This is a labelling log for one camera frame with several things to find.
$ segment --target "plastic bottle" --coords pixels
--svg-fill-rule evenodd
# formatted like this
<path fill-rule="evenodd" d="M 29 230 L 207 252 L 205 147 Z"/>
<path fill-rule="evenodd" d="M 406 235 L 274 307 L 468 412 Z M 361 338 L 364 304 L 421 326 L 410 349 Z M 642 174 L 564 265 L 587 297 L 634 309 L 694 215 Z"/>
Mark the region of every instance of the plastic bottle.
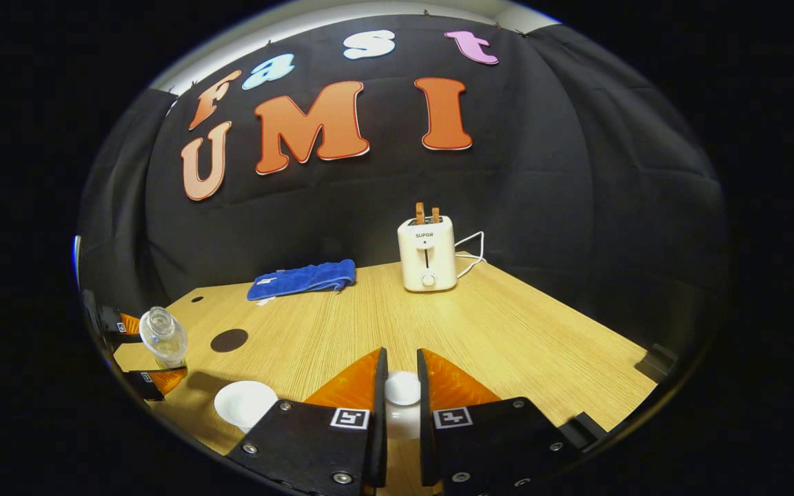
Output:
<path fill-rule="evenodd" d="M 161 307 L 152 307 L 139 318 L 139 337 L 165 369 L 185 365 L 189 339 L 182 324 Z"/>

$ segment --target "white cable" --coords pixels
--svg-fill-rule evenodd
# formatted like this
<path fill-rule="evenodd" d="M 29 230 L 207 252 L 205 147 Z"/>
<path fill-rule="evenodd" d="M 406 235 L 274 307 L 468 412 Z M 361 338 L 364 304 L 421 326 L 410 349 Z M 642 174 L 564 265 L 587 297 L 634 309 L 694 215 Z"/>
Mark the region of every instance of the white cable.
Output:
<path fill-rule="evenodd" d="M 480 256 L 479 257 L 475 257 L 473 255 L 455 255 L 456 257 L 476 258 L 476 260 L 474 260 L 473 263 L 471 263 L 469 266 L 465 267 L 465 269 L 462 270 L 460 274 L 455 276 L 456 279 L 458 279 L 461 276 L 463 276 L 464 274 L 466 274 L 467 271 L 469 271 L 473 266 L 476 266 L 476 264 L 480 263 L 481 261 L 485 261 L 485 258 L 482 257 L 482 242 L 485 241 L 486 236 L 483 234 L 482 230 L 480 232 L 477 232 L 477 233 L 474 233 L 474 234 L 468 236 L 467 238 L 462 239 L 461 241 L 457 242 L 455 244 L 455 246 L 458 246 L 458 245 L 462 244 L 463 242 L 465 242 L 465 241 L 467 241 L 469 239 L 475 238 L 476 236 L 480 236 Z"/>

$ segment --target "bolt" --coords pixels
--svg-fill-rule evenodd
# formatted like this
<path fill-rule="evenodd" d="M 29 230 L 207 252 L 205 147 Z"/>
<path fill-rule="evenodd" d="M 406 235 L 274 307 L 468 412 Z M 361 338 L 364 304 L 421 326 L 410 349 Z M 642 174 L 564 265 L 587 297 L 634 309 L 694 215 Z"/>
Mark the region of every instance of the bolt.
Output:
<path fill-rule="evenodd" d="M 333 480 L 336 481 L 337 484 L 350 484 L 354 482 L 354 478 L 351 477 L 350 474 L 346 474 L 345 472 L 334 473 Z"/>

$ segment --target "table surface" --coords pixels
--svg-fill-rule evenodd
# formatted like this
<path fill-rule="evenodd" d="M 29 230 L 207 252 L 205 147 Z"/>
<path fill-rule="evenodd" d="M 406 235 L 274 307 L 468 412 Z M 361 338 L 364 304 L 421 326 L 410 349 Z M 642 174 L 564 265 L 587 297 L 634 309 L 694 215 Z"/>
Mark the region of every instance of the table surface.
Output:
<path fill-rule="evenodd" d="M 473 260 L 457 258 L 458 270 Z M 247 301 L 251 282 L 192 290 L 167 308 L 186 329 L 189 373 L 164 402 L 150 402 L 221 455 L 243 434 L 214 410 L 237 380 L 258 380 L 279 398 L 302 402 L 347 365 L 385 347 L 392 371 L 416 371 L 416 349 L 458 365 L 501 398 L 526 396 L 556 426 L 586 411 L 606 431 L 652 392 L 633 365 L 646 351 L 488 263 L 455 288 L 411 293 L 400 263 L 357 269 L 342 292 Z M 192 302 L 198 296 L 203 299 Z M 211 348 L 229 329 L 249 333 L 230 352 Z M 141 343 L 114 354 L 123 370 L 157 369 Z M 429 495 L 420 486 L 418 440 L 388 440 L 387 487 L 378 494 Z"/>

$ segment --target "blue towel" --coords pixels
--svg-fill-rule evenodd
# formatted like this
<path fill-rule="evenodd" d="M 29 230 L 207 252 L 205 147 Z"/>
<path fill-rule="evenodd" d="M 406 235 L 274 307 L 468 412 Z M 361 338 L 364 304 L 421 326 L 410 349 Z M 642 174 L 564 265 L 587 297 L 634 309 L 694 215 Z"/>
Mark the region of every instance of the blue towel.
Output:
<path fill-rule="evenodd" d="M 353 260 L 266 273 L 264 276 L 256 277 L 250 291 L 247 292 L 247 299 L 249 301 L 261 300 L 269 296 L 292 295 L 324 289 L 340 291 L 344 286 L 353 285 L 355 277 Z"/>

